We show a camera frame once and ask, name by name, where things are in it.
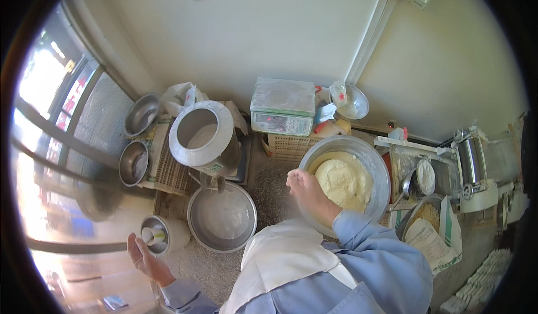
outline white apron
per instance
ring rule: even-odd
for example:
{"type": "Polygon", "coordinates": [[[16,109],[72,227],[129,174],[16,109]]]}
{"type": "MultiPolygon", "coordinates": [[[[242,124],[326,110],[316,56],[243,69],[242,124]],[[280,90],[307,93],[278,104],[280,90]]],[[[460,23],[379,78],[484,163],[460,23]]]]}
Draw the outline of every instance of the white apron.
{"type": "Polygon", "coordinates": [[[321,246],[323,236],[298,220],[286,220],[258,232],[245,246],[241,273],[220,314],[235,314],[258,295],[324,271],[354,289],[358,283],[340,259],[321,246]]]}

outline stainless steel basin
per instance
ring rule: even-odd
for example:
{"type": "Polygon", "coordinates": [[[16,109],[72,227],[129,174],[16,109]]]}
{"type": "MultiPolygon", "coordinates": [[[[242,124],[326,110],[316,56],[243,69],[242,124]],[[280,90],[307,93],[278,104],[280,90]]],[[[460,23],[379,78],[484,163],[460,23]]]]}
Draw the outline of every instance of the stainless steel basin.
{"type": "Polygon", "coordinates": [[[127,187],[141,183],[150,169],[150,152],[146,145],[133,141],[119,158],[119,178],[127,187]]]}
{"type": "Polygon", "coordinates": [[[198,189],[187,208],[192,236],[203,247],[219,253],[240,250],[254,235],[258,215],[254,201],[237,184],[227,182],[224,192],[198,189]]]}
{"type": "Polygon", "coordinates": [[[149,132],[157,123],[162,108],[157,95],[147,94],[140,97],[125,117],[125,134],[128,138],[149,132]]]}
{"type": "MultiPolygon", "coordinates": [[[[315,144],[302,158],[299,168],[312,174],[315,173],[317,168],[311,168],[310,165],[320,155],[328,152],[347,152],[356,156],[370,175],[372,175],[372,195],[364,210],[364,216],[373,222],[378,222],[383,216],[385,209],[387,209],[388,200],[391,196],[388,169],[379,153],[366,141],[355,138],[354,136],[331,136],[315,144]]],[[[332,228],[319,223],[304,208],[300,209],[307,222],[314,229],[327,236],[336,238],[336,234],[332,228]]]]}

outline scale display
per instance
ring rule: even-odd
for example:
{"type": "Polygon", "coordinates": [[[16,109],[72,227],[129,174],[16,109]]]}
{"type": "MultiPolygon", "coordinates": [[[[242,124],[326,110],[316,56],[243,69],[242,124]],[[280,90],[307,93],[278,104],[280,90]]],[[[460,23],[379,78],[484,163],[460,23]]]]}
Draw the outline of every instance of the scale display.
{"type": "Polygon", "coordinates": [[[310,117],[252,112],[251,125],[252,129],[257,132],[308,136],[312,130],[312,121],[310,117]]]}

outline window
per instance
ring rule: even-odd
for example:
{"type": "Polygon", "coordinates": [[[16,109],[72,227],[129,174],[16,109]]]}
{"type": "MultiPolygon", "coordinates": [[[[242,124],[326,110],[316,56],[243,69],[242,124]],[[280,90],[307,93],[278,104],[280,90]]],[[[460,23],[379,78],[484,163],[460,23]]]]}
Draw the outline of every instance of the window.
{"type": "Polygon", "coordinates": [[[32,257],[66,312],[143,313],[156,304],[125,244],[154,203],[118,177],[132,103],[58,6],[20,75],[10,160],[32,257]],[[73,247],[81,254],[65,254],[73,247]]]}

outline yellow dough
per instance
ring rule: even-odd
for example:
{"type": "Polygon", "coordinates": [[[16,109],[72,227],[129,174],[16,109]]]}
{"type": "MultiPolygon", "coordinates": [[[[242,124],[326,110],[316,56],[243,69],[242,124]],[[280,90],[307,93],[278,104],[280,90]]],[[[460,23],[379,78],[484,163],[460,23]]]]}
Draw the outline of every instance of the yellow dough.
{"type": "Polygon", "coordinates": [[[322,154],[312,162],[308,172],[316,175],[321,189],[334,203],[364,212],[372,194],[372,176],[354,155],[322,154]]]}

